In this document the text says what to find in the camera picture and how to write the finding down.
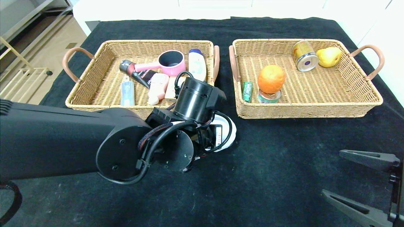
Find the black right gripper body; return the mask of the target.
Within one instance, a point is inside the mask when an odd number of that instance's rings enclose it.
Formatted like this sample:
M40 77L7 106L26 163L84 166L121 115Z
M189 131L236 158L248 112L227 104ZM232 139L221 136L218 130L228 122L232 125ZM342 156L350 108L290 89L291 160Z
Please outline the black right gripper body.
M404 172L403 161L396 156L389 156L389 183L392 184L392 195L390 200L390 209L388 221L393 223L393 227L404 226Z

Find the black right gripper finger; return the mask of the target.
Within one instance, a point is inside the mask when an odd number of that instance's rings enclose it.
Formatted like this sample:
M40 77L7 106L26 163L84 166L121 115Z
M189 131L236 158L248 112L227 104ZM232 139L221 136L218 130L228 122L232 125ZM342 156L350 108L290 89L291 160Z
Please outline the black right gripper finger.
M321 193L328 203L363 227L393 226L393 223L388 220L388 215L382 210L356 202L325 189Z
M339 156L383 172L393 171L400 166L400 160L394 154L344 149L339 151Z

